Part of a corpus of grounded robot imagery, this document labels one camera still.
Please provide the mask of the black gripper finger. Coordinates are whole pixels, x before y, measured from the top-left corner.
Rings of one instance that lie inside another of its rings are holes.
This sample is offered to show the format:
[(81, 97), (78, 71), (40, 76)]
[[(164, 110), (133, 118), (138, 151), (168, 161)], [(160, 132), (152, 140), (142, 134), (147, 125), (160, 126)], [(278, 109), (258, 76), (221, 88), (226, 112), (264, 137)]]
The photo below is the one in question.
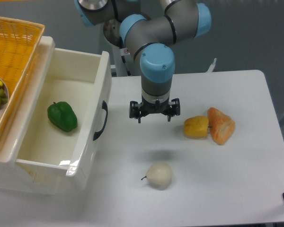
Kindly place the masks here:
[(165, 110), (162, 112), (167, 117), (167, 121), (170, 122), (174, 116), (179, 116), (181, 113), (179, 98), (172, 99), (168, 102)]
[(147, 116), (147, 111), (144, 108), (143, 102), (138, 103), (131, 101), (129, 106), (129, 118), (137, 119), (138, 123), (141, 123), (141, 118)]

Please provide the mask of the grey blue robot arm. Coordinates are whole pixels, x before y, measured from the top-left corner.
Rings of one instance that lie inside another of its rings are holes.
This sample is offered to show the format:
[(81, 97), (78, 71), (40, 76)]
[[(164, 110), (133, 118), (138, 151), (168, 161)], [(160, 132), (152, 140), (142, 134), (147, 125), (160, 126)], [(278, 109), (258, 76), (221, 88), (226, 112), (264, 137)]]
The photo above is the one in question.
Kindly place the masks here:
[(138, 0), (77, 0), (83, 23), (95, 26), (119, 23), (118, 41), (141, 73), (142, 100), (131, 101), (129, 116), (140, 120), (149, 114), (168, 119), (180, 115), (180, 101), (170, 99), (175, 56), (170, 46), (207, 33), (212, 25), (209, 8), (192, 0), (162, 0), (164, 15), (147, 19)]

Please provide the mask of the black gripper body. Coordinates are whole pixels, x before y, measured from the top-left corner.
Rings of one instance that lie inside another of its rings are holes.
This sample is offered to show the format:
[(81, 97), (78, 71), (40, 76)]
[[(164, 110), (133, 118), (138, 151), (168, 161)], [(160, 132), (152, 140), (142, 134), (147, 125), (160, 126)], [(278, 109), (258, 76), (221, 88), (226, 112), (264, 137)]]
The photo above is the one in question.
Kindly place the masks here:
[(169, 98), (164, 100), (163, 102), (160, 100), (155, 100), (154, 102), (148, 102), (143, 96), (142, 96), (142, 102), (144, 105), (145, 110), (147, 111), (147, 115), (149, 114), (162, 114), (162, 112), (165, 110)]

